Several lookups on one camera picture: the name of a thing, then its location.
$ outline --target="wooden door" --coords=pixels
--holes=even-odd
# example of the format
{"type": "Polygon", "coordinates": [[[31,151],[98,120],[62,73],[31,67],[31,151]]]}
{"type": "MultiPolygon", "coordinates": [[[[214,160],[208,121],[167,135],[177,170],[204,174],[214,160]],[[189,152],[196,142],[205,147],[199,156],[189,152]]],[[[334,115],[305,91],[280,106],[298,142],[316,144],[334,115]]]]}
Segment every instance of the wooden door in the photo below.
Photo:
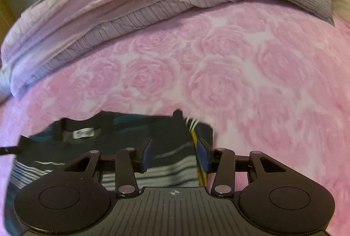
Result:
{"type": "Polygon", "coordinates": [[[5,0],[0,0],[0,44],[14,22],[15,18],[5,0]]]}

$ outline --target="pink rose-patterned blanket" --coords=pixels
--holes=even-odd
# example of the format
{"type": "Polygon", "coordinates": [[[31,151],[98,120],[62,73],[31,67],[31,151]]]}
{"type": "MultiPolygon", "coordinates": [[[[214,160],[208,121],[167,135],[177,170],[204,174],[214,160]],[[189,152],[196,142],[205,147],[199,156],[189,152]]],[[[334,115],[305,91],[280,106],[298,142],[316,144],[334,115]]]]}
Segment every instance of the pink rose-patterned blanket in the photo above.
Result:
{"type": "MultiPolygon", "coordinates": [[[[328,227],[350,234],[350,28],[280,1],[192,9],[105,43],[0,107],[1,146],[62,117],[171,114],[215,130],[215,145],[260,150],[325,186],[328,227]]],[[[0,158],[0,206],[13,157],[0,158]]],[[[236,190],[247,184],[237,176],[236,190]]],[[[3,219],[0,234],[6,235],[3,219]]]]}

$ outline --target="folded blanket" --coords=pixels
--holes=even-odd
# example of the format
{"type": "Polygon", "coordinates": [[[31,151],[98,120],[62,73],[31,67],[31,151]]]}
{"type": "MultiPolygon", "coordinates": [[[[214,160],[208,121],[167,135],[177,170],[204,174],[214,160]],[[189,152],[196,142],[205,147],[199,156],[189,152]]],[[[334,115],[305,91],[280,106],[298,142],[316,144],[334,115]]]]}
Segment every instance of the folded blanket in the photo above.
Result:
{"type": "MultiPolygon", "coordinates": [[[[101,16],[95,13],[94,18],[91,16],[88,22],[84,19],[81,25],[77,21],[68,22],[41,41],[28,40],[35,47],[12,64],[11,71],[6,72],[6,77],[2,77],[5,74],[0,73],[0,100],[1,95],[6,97],[12,93],[16,96],[27,85],[47,76],[104,41],[174,17],[194,6],[211,7],[236,1],[238,0],[159,0],[145,6],[144,2],[131,0],[130,3],[134,7],[137,6],[137,10],[123,16],[120,16],[120,10],[115,9],[101,16]]],[[[108,4],[100,8],[106,10],[108,4]]],[[[81,18],[85,18],[84,14],[79,17],[79,21],[81,18]]]]}
{"type": "Polygon", "coordinates": [[[99,7],[103,8],[100,13],[115,11],[115,16],[123,16],[157,0],[136,1],[137,5],[131,0],[40,0],[24,11],[8,32],[1,46],[2,65],[13,64],[31,47],[77,18],[85,15],[84,19],[90,19],[90,11],[97,13],[99,7]]]}

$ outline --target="white stripe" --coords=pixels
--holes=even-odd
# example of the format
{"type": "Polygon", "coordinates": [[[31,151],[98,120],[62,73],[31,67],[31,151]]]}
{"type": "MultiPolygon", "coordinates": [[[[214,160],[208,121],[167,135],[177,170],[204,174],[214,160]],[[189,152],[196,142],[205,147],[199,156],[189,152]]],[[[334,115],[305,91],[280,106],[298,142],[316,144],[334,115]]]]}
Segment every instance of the white stripe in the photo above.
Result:
{"type": "Polygon", "coordinates": [[[27,175],[27,176],[32,176],[33,178],[39,178],[42,177],[50,172],[42,173],[42,174],[37,174],[37,173],[30,173],[30,171],[24,171],[20,167],[13,167],[13,172],[17,172],[19,174],[27,175]]]}
{"type": "Polygon", "coordinates": [[[195,122],[195,124],[193,125],[191,131],[194,130],[194,129],[196,128],[196,126],[197,126],[198,123],[199,123],[199,120],[196,119],[196,122],[195,122]]]}
{"type": "Polygon", "coordinates": [[[64,165],[64,163],[55,163],[55,162],[40,162],[40,161],[34,161],[36,163],[39,163],[39,164],[43,164],[43,165],[48,165],[48,164],[52,164],[52,165],[64,165]]]}
{"type": "Polygon", "coordinates": [[[25,183],[30,183],[32,181],[37,180],[38,178],[40,178],[39,176],[27,176],[27,175],[22,175],[18,172],[12,172],[11,173],[11,177],[17,178],[19,180],[24,181],[25,183]]]}
{"type": "Polygon", "coordinates": [[[199,181],[188,181],[185,182],[181,185],[182,188],[186,188],[186,187],[197,187],[199,186],[199,181]]]}
{"type": "Polygon", "coordinates": [[[25,185],[30,184],[32,181],[35,181],[35,180],[31,180],[29,178],[26,178],[25,176],[22,176],[22,175],[18,176],[17,174],[11,174],[11,178],[15,178],[25,185]]]}
{"type": "Polygon", "coordinates": [[[26,183],[23,183],[22,181],[19,181],[16,178],[10,178],[10,182],[14,184],[16,187],[18,187],[19,189],[27,185],[26,183]]]}
{"type": "Polygon", "coordinates": [[[179,152],[181,149],[183,149],[185,147],[188,147],[188,146],[193,146],[193,142],[187,142],[187,143],[181,145],[180,147],[174,149],[173,151],[169,151],[167,153],[155,155],[154,159],[158,159],[158,158],[163,158],[163,157],[168,157],[168,156],[174,155],[175,153],[179,152]]]}
{"type": "MultiPolygon", "coordinates": [[[[135,173],[135,175],[140,175],[139,178],[141,178],[141,177],[154,177],[154,178],[156,178],[156,177],[161,176],[161,175],[166,176],[169,173],[175,173],[177,171],[183,170],[183,169],[188,168],[188,167],[193,167],[193,166],[197,166],[196,157],[195,156],[188,156],[175,164],[156,167],[156,168],[150,168],[144,174],[135,173]]],[[[114,178],[115,178],[114,173],[107,173],[107,174],[103,174],[102,180],[103,181],[111,181],[114,178]]]]}
{"type": "Polygon", "coordinates": [[[192,130],[192,126],[193,126],[193,124],[196,122],[196,120],[195,119],[192,119],[192,122],[191,122],[191,126],[190,126],[190,131],[192,130]]]}
{"type": "MultiPolygon", "coordinates": [[[[193,186],[198,186],[199,181],[190,180],[190,179],[192,179],[190,176],[193,174],[196,174],[196,173],[197,173],[196,168],[190,168],[188,170],[181,172],[181,174],[179,174],[178,176],[174,176],[174,175],[165,176],[165,177],[159,176],[158,178],[150,178],[150,179],[139,179],[136,176],[136,181],[137,181],[139,188],[142,188],[142,187],[165,187],[165,186],[168,187],[168,186],[175,185],[177,183],[182,183],[182,182],[184,182],[185,184],[190,182],[190,183],[192,183],[193,186]]],[[[114,181],[103,180],[102,185],[108,190],[115,189],[115,182],[114,181]]]]}
{"type": "Polygon", "coordinates": [[[15,162],[16,162],[16,165],[18,165],[19,167],[21,167],[21,168],[24,169],[25,171],[37,172],[38,174],[49,173],[49,172],[52,171],[52,170],[45,170],[45,171],[42,171],[42,170],[39,170],[39,169],[34,168],[34,167],[29,167],[29,166],[27,166],[27,165],[22,164],[21,162],[18,162],[17,160],[16,160],[15,162]]]}

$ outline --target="clothing label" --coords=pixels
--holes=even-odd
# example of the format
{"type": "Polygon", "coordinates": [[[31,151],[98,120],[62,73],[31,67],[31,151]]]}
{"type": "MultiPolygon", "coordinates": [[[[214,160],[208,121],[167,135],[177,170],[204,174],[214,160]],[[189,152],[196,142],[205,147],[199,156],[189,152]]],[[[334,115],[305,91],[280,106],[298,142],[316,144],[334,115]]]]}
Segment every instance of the clothing label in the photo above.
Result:
{"type": "Polygon", "coordinates": [[[92,137],[94,136],[94,130],[92,127],[82,128],[76,131],[73,131],[73,139],[78,139],[82,137],[92,137]]]}

